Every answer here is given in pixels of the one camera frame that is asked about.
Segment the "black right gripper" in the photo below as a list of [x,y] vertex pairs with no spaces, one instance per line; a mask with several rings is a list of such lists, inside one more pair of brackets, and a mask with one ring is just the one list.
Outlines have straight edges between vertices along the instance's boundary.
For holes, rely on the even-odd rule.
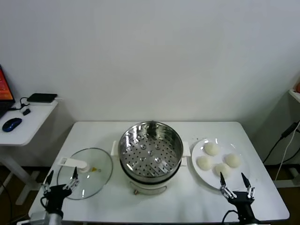
[[222,172],[220,172],[220,191],[222,195],[228,199],[228,202],[236,207],[239,220],[254,220],[255,216],[251,204],[255,198],[255,187],[251,186],[250,181],[244,173],[241,173],[241,175],[247,192],[231,191],[226,185]]

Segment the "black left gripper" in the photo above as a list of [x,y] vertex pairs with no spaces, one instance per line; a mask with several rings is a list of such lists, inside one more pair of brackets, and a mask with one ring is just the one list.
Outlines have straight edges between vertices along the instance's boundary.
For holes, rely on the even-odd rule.
[[47,199],[46,211],[61,211],[64,199],[72,194],[72,190],[77,187],[79,183],[77,167],[74,168],[71,180],[66,185],[57,185],[50,187],[54,171],[48,174],[45,182],[42,184],[45,198]]

